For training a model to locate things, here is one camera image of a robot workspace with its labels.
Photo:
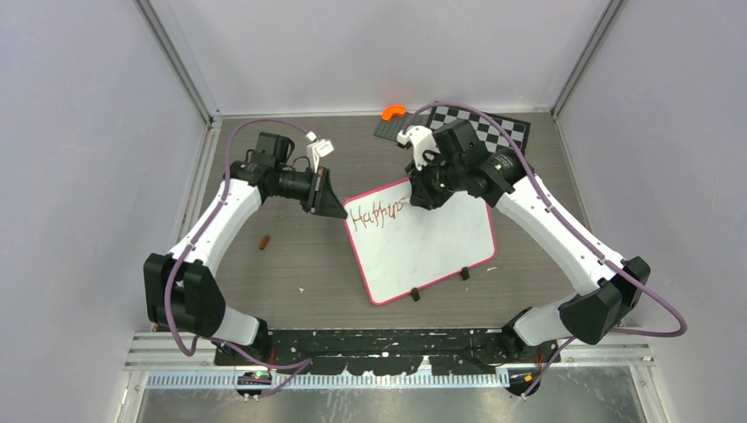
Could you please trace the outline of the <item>pink framed whiteboard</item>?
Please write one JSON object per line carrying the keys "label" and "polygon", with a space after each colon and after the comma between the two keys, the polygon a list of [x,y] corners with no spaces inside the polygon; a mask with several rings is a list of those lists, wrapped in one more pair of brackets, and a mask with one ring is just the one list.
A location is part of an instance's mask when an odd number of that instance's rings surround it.
{"label": "pink framed whiteboard", "polygon": [[344,201],[345,228],[369,301],[381,306],[492,260],[492,207],[458,192],[440,208],[401,205],[407,179]]}

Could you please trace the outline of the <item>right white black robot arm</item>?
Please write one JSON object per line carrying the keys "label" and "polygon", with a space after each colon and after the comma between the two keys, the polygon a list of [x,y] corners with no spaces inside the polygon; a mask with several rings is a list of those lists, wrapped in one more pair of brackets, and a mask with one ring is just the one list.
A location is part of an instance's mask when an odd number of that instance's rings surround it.
{"label": "right white black robot arm", "polygon": [[552,202],[516,150],[488,146],[465,120],[437,130],[411,126],[396,141],[412,150],[405,168],[411,205],[435,210],[458,192],[482,199],[529,234],[570,280],[572,295],[526,308],[502,327],[500,341],[508,358],[525,361],[540,344],[557,338],[595,345],[637,305],[649,265],[639,256],[623,258]]}

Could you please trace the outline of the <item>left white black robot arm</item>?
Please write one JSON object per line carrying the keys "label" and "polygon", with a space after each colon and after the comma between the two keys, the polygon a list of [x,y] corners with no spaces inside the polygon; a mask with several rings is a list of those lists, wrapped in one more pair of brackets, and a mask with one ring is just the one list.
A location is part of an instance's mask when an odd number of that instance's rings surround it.
{"label": "left white black robot arm", "polygon": [[270,353],[267,323],[227,305],[215,279],[234,238],[270,197],[296,200],[302,211],[346,219],[331,187],[330,171],[319,160],[333,152],[327,140],[307,135],[307,167],[288,160],[295,144],[288,137],[261,133],[244,160],[232,162],[217,195],[196,224],[168,253],[152,253],[144,262],[146,312],[152,323],[236,345],[250,365]]}

